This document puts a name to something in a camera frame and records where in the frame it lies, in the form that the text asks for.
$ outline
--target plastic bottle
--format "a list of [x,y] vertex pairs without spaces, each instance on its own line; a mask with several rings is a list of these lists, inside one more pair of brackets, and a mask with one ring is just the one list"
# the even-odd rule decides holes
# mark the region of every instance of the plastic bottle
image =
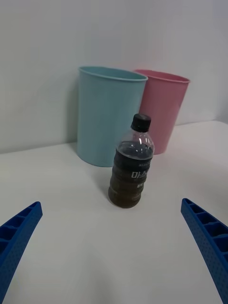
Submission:
[[149,116],[135,114],[131,130],[116,149],[108,196],[119,207],[131,208],[141,198],[154,153],[153,141],[147,133],[150,123]]

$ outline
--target white wall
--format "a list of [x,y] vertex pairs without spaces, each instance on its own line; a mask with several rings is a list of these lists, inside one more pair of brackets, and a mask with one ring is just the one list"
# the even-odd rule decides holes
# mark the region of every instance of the white wall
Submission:
[[227,13],[227,0],[1,0],[0,152],[76,139],[80,65],[180,74],[177,123],[228,119]]

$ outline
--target pink bucket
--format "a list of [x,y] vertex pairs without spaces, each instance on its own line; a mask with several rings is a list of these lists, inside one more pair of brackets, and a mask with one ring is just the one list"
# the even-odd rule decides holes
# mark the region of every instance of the pink bucket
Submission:
[[161,154],[167,148],[190,80],[163,72],[136,71],[148,77],[139,112],[151,117],[149,134],[155,154]]

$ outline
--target brown liquid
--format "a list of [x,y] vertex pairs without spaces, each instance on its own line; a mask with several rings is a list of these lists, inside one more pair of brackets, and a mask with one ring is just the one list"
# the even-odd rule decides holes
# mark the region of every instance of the brown liquid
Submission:
[[126,142],[122,143],[120,151],[121,153],[116,151],[115,154],[108,195],[113,204],[131,208],[141,198],[152,150],[143,144]]

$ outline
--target black bottle cap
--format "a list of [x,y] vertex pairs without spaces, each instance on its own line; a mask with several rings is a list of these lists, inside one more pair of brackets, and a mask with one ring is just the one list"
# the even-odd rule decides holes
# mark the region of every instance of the black bottle cap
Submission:
[[147,132],[150,128],[151,118],[144,114],[135,114],[131,128],[138,132]]

